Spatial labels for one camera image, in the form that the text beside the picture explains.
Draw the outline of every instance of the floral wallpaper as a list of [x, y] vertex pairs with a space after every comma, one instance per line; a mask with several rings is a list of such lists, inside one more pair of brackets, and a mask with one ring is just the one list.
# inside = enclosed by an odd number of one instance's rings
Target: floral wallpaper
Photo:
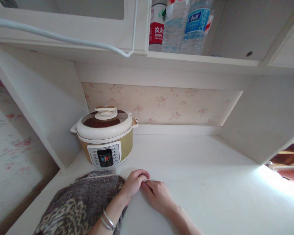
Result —
[[6, 218], [15, 208], [25, 198], [30, 200], [32, 190], [42, 181], [47, 184], [57, 171], [52, 157], [0, 81], [0, 234], [13, 224]]
[[240, 91], [82, 83], [88, 108], [113, 105], [140, 124], [222, 126]]

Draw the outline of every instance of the rice cooker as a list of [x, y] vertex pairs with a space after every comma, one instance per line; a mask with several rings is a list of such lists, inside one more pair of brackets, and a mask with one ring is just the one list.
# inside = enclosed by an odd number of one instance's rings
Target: rice cooker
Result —
[[129, 156], [135, 127], [138, 122], [131, 112], [104, 105], [82, 117], [72, 126], [71, 132], [77, 133], [88, 161], [95, 167], [107, 168]]

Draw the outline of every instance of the bottle label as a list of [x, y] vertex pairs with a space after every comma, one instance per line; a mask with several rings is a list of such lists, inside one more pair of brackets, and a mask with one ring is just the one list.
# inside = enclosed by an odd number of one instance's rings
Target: bottle label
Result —
[[162, 44], [164, 16], [163, 12], [166, 5], [162, 3], [155, 4], [151, 7], [150, 29], [149, 29], [149, 45]]
[[207, 8], [201, 8], [191, 12], [187, 18], [185, 33], [205, 31], [209, 14], [210, 10]]

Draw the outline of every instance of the white desk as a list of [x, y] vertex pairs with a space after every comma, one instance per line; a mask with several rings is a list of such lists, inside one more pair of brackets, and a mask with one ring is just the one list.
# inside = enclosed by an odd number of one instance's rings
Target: white desk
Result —
[[[116, 167], [127, 178], [138, 168], [169, 187], [205, 235], [294, 235], [294, 186], [259, 166], [220, 137], [134, 135], [128, 159]], [[33, 234], [54, 194], [95, 170], [81, 152], [60, 171], [8, 231]], [[139, 191], [122, 225], [123, 235], [174, 234]]]

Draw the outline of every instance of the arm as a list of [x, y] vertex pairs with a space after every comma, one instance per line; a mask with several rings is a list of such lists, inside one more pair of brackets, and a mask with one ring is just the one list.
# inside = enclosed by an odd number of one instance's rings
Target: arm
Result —
[[[150, 175], [147, 171], [140, 169], [131, 172], [123, 185], [121, 191], [113, 198], [105, 209], [108, 217], [114, 225], [117, 224], [123, 209], [130, 203], [134, 194], [139, 190], [141, 183], [145, 179], [149, 179]], [[91, 228], [88, 235], [112, 235], [113, 231], [108, 230], [102, 223], [101, 218], [97, 220]]]
[[141, 183], [153, 208], [168, 217], [182, 235], [203, 235], [185, 211], [178, 206], [163, 182], [150, 181]]

